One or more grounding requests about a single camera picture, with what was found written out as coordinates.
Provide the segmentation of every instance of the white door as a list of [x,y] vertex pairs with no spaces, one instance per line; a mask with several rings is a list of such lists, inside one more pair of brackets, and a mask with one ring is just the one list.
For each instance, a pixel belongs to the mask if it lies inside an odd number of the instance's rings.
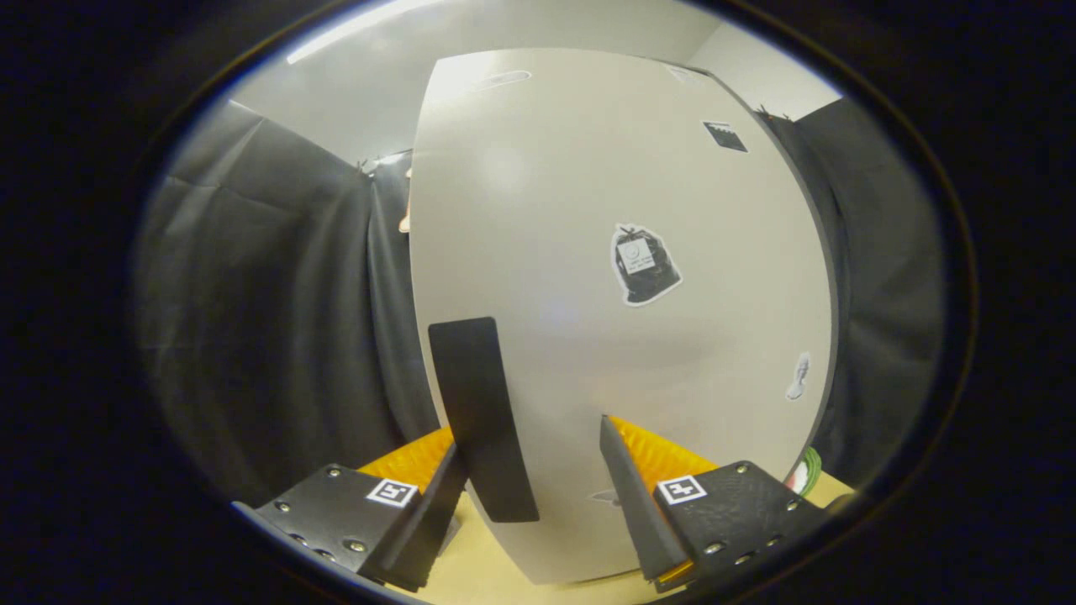
[[434,400],[444,423],[428,326],[494,318],[540,520],[490,527],[532,581],[638,567],[621,510],[592,497],[612,489],[601,414],[788,476],[827,390],[832,271],[796,174],[734,95],[609,53],[451,57],[413,161]]

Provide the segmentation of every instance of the black curtain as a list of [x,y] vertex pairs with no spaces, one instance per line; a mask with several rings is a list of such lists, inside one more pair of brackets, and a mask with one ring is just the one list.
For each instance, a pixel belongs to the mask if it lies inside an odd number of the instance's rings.
[[944,248],[931,196],[851,99],[796,121],[761,113],[803,175],[834,259],[840,323],[813,447],[862,486],[926,400],[945,334]]
[[378,164],[370,174],[370,298],[385,396],[396,424],[410,441],[437,430],[440,423],[419,344],[409,236],[399,231],[400,220],[407,214],[411,152],[395,157],[391,164]]
[[235,103],[179,149],[145,211],[136,316],[165,420],[211,483],[258,506],[430,428],[404,409],[425,380],[383,379],[421,357],[381,325],[407,313],[381,291],[409,294],[410,276],[395,283],[399,265],[377,254],[388,244],[370,179]]

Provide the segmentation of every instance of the garbage bag sticker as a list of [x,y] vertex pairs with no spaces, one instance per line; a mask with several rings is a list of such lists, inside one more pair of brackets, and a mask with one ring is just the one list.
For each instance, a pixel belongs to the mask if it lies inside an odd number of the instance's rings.
[[683,282],[665,242],[646,227],[617,224],[611,255],[628,307],[653,302]]
[[794,402],[803,396],[807,388],[807,372],[810,371],[810,353],[799,353],[796,371],[792,375],[792,384],[784,391],[784,398]]
[[726,122],[704,122],[703,125],[706,126],[706,129],[719,145],[747,153],[744,141],[739,139],[739,135],[736,133],[736,130],[733,130],[731,124]]

